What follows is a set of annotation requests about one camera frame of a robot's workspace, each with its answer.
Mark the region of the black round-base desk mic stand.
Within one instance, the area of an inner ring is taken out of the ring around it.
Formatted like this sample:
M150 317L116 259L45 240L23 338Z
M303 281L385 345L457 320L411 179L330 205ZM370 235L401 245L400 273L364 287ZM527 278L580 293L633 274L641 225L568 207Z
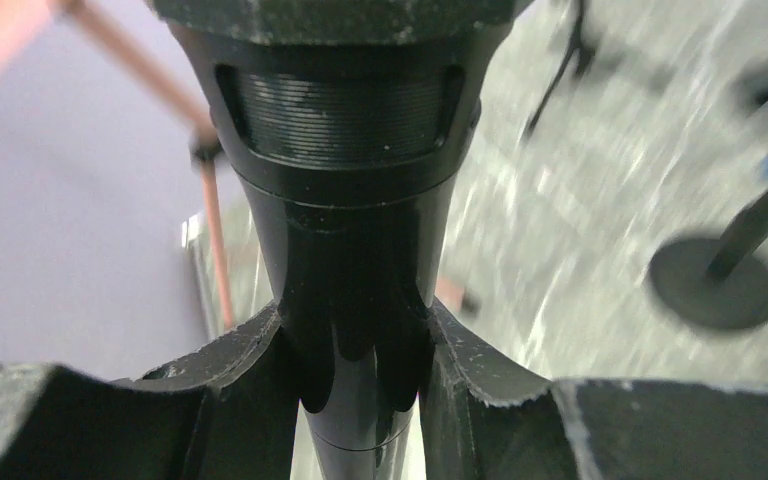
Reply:
M652 256L647 278L660 304L686 324L711 331L768 323L768 264L756 251L768 238L768 189L718 237L679 236Z

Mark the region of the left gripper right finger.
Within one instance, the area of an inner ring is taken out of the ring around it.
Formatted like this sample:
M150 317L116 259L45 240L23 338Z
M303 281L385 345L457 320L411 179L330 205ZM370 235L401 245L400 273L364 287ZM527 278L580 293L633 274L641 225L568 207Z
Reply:
M430 479L768 479L768 385L551 381L430 311Z

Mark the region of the black tripod mic stand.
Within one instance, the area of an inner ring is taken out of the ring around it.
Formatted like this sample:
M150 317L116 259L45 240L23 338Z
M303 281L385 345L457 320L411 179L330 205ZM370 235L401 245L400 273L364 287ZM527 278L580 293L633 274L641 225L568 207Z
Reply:
M591 1L570 1L569 11L573 20L564 55L538 106L523 128L520 137L522 142L527 142L537 129L546 106L570 66L573 66L570 74L573 85L582 81L604 81L619 74L657 95L662 94L674 78L673 66L654 62L635 47L609 41L603 32L594 29L591 8Z

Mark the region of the black microphone with orange end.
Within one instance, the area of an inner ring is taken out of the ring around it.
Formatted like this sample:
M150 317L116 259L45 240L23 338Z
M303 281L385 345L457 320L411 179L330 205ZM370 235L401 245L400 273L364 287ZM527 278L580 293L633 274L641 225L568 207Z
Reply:
M454 181L523 1L154 1L252 209L326 479L396 479Z

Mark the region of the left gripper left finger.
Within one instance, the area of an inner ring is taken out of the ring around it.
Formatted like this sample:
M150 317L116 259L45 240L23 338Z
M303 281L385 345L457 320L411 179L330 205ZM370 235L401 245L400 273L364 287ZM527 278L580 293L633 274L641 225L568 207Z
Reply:
M274 305L136 379L0 365L0 479L286 479L298 398Z

